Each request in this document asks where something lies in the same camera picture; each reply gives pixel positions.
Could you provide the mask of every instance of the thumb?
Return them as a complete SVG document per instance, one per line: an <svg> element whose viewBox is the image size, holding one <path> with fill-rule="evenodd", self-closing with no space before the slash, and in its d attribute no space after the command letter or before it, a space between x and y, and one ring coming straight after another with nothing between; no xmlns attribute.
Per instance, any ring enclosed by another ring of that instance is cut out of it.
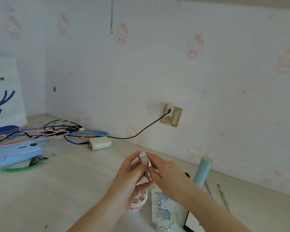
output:
<svg viewBox="0 0 290 232"><path fill-rule="evenodd" d="M142 176L142 174L147 169L148 165L149 165L149 161L146 160L142 164L140 164L139 166L137 166L132 172L130 172L130 174L133 176L132 178L135 181L138 181L138 179Z"/></svg>
<svg viewBox="0 0 290 232"><path fill-rule="evenodd" d="M151 180L159 186L162 182L160 174L151 166L148 167L148 172Z"/></svg>

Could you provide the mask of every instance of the white paper bag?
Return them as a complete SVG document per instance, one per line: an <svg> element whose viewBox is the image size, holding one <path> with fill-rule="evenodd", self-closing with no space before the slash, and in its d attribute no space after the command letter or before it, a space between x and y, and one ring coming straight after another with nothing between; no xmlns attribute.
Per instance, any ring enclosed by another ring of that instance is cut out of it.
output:
<svg viewBox="0 0 290 232"><path fill-rule="evenodd" d="M0 132L27 124L16 60L0 57Z"/></svg>

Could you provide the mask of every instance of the table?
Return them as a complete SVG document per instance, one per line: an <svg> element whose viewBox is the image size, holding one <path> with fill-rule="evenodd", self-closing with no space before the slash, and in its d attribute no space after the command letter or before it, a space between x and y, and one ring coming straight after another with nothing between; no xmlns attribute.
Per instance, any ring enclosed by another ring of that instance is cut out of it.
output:
<svg viewBox="0 0 290 232"><path fill-rule="evenodd" d="M55 118L39 116L28 122L52 120ZM52 139L45 146L64 143L63 138ZM89 150L87 145L66 144L45 151L43 155L49 159L36 168L0 172L0 232L66 231L102 198L122 161L138 150L175 162L190 177L197 170L194 164L123 140L112 139L110 148L97 151ZM224 205L216 187L219 182L232 214L252 231L290 231L289 196L214 171L207 179L213 197ZM121 218L113 231L155 231L150 224L150 209L148 200L140 211ZM176 231L184 231L188 211L175 202L172 209Z"/></svg>

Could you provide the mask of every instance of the hand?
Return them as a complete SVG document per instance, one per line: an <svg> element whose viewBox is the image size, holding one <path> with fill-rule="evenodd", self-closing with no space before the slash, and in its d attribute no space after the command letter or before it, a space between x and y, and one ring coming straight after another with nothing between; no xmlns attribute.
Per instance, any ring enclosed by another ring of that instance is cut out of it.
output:
<svg viewBox="0 0 290 232"><path fill-rule="evenodd" d="M140 164L139 160L132 163L140 153L137 151L124 160L104 196L106 200L111 200L117 206L115 209L120 210L121 215L129 210L133 199L153 183L151 181L137 185L144 177L149 164L148 161Z"/></svg>
<svg viewBox="0 0 290 232"><path fill-rule="evenodd" d="M187 206L188 195L197 187L174 162L146 152L152 167L148 167L150 178L163 193L175 202Z"/></svg>

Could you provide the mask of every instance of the person's right hand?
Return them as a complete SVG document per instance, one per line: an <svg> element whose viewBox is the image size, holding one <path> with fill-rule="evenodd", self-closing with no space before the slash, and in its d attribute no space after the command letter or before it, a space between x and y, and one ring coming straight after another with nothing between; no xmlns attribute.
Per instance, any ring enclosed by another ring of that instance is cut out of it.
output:
<svg viewBox="0 0 290 232"><path fill-rule="evenodd" d="M186 206L187 196L197 186L174 163L146 152L153 167L148 167L149 175L163 193L175 202Z"/></svg>

